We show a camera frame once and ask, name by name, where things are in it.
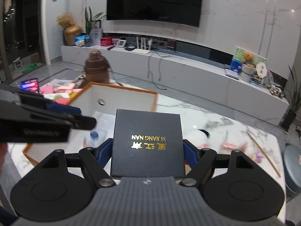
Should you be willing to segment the crochet bunny doll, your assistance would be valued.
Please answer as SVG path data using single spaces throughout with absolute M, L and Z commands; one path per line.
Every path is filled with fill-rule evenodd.
M 230 154 L 233 150 L 242 151 L 257 164 L 260 164 L 262 162 L 263 155 L 261 154 L 261 152 L 248 142 L 240 145 L 223 142 L 219 147 L 219 153 L 222 154 Z

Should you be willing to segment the black gift box gold lettering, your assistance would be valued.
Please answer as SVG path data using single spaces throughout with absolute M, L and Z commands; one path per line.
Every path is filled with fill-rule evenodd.
M 160 178 L 185 175 L 183 135 L 178 114 L 118 109 L 111 177 Z

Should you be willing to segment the panda plush pink striped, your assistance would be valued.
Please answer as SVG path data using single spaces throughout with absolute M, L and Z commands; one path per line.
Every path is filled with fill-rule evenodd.
M 187 139 L 198 149 L 208 148 L 209 147 L 209 138 L 210 134 L 203 129 L 194 129 L 186 132 L 184 139 Z

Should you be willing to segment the large orange storage box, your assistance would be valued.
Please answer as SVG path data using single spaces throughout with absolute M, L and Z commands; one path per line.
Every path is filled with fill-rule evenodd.
M 81 109 L 82 114 L 97 119 L 100 140 L 113 137 L 114 121 L 118 109 L 137 111 L 156 111 L 157 92 L 136 88 L 133 86 L 118 86 L 113 84 L 90 83 L 68 105 Z M 69 139 L 63 143 L 33 143 L 28 144 L 23 154 L 32 165 L 37 165 L 47 155 L 56 149 L 66 153 L 76 153 L 85 147 L 84 139 L 89 132 L 71 130 Z

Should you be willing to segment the smartphone with lit screen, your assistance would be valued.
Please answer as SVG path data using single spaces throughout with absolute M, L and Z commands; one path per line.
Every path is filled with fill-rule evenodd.
M 24 91 L 39 93 L 39 81 L 37 78 L 21 81 L 20 89 Z

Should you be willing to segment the white marble tv cabinet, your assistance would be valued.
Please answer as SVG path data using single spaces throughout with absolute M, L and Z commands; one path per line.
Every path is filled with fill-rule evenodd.
M 186 92 L 273 125 L 278 125 L 289 109 L 286 99 L 273 96 L 265 88 L 230 78 L 223 68 L 178 55 L 165 58 L 163 53 L 143 55 L 119 47 L 62 46 L 62 60 L 84 65 L 94 50 L 107 58 L 115 73 Z

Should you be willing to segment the wooden stick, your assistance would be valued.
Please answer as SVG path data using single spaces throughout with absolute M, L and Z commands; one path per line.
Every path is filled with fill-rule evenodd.
M 270 163 L 270 165 L 272 166 L 272 168 L 275 170 L 277 176 L 280 178 L 281 177 L 281 173 L 279 172 L 279 170 L 277 169 L 277 167 L 274 165 L 272 159 L 268 156 L 268 154 L 263 150 L 263 148 L 260 146 L 260 144 L 255 140 L 255 138 L 249 132 L 247 132 L 247 135 L 252 140 L 252 142 L 257 146 L 257 148 L 260 150 L 260 152 L 264 155 L 264 157 Z

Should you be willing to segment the white wifi router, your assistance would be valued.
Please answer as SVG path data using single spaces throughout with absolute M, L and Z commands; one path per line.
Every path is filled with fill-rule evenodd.
M 134 48 L 132 52 L 135 54 L 147 55 L 151 52 L 152 42 L 152 39 L 146 41 L 145 37 L 136 37 L 136 48 Z

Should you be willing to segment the gold vase dried flowers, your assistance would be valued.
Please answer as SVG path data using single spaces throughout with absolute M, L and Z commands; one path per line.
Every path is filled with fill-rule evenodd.
M 56 19 L 59 26 L 63 28 L 64 39 L 70 46 L 75 45 L 75 38 L 83 32 L 82 28 L 75 24 L 71 13 L 63 13 Z

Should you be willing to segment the silver laptop on cabinet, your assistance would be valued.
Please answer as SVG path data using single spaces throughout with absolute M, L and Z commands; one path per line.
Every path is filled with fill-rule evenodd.
M 231 67 L 229 65 L 224 64 L 224 72 L 226 76 L 229 76 L 230 78 L 239 80 L 239 74 L 238 72 L 231 70 Z

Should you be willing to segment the grey round stool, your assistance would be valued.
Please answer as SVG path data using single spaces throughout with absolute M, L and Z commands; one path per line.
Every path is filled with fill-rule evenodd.
M 287 143 L 282 152 L 286 194 L 287 197 L 293 199 L 300 195 L 300 148 L 293 144 Z

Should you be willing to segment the potted green plant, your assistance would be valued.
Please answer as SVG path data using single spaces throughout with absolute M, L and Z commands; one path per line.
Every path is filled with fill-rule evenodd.
M 281 127 L 285 132 L 288 132 L 291 124 L 296 119 L 297 112 L 300 108 L 300 81 L 297 78 L 296 70 L 290 66 L 289 70 L 292 78 L 292 89 L 291 91 L 286 89 L 286 91 L 290 96 L 290 108 L 281 124 Z

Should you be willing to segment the round paper fan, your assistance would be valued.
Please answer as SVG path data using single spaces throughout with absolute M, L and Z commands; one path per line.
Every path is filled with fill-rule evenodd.
M 259 78 L 265 78 L 267 76 L 267 67 L 264 62 L 256 64 L 256 72 Z

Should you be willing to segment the green landscape painting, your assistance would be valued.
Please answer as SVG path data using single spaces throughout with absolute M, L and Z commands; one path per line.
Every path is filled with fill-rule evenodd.
M 243 48 L 236 47 L 230 67 L 245 82 L 250 82 L 251 79 L 261 81 L 267 76 L 266 63 L 266 58 Z

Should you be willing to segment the black television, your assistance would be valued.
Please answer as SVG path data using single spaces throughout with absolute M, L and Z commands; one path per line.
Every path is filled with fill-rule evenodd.
M 198 27 L 202 0 L 107 0 L 109 21 L 160 21 Z

